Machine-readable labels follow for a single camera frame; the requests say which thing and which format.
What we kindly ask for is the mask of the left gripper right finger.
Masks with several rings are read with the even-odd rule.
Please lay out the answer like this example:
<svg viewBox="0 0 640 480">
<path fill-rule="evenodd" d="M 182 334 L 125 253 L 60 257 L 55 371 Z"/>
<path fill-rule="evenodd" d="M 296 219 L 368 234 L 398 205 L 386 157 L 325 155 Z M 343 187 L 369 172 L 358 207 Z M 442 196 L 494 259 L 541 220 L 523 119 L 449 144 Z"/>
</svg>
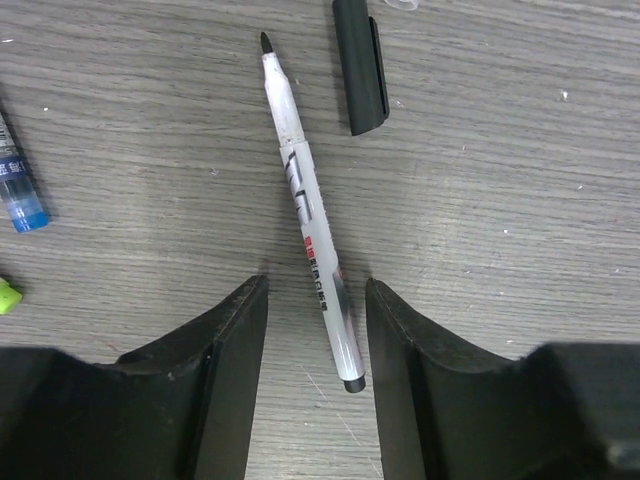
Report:
<svg viewBox="0 0 640 480">
<path fill-rule="evenodd" d="M 551 342 L 509 360 L 366 285 L 387 479 L 635 479 L 639 347 Z"/>
</svg>

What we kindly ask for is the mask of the black white marker pen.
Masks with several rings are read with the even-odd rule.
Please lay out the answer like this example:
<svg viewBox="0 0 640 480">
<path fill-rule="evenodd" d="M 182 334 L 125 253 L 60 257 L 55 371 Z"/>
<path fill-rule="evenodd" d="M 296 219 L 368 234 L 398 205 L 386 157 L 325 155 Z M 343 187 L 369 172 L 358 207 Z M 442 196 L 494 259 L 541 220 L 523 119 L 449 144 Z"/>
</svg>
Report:
<svg viewBox="0 0 640 480">
<path fill-rule="evenodd" d="M 260 44 L 264 88 L 334 363 L 345 390 L 359 393 L 366 386 L 365 368 L 312 152 L 290 82 L 264 32 L 260 34 Z"/>
</svg>

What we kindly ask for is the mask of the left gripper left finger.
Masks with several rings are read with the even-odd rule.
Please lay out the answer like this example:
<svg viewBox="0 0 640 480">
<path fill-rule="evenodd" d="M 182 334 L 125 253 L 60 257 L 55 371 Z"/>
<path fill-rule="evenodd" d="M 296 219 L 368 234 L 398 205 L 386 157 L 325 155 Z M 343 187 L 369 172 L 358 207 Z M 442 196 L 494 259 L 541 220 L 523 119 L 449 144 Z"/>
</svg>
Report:
<svg viewBox="0 0 640 480">
<path fill-rule="evenodd" d="M 241 479 L 268 280 L 112 364 L 49 347 L 1 351 L 5 479 Z"/>
</svg>

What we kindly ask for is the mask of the black pen cap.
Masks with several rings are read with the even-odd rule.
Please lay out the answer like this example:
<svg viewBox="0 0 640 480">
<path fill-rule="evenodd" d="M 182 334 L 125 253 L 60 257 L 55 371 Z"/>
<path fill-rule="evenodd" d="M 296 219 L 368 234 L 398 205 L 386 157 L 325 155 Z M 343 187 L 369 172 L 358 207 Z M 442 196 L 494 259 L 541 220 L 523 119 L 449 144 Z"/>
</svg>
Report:
<svg viewBox="0 0 640 480">
<path fill-rule="evenodd" d="M 351 134 L 381 126 L 389 99 L 378 26 L 365 0 L 335 0 L 332 11 Z"/>
</svg>

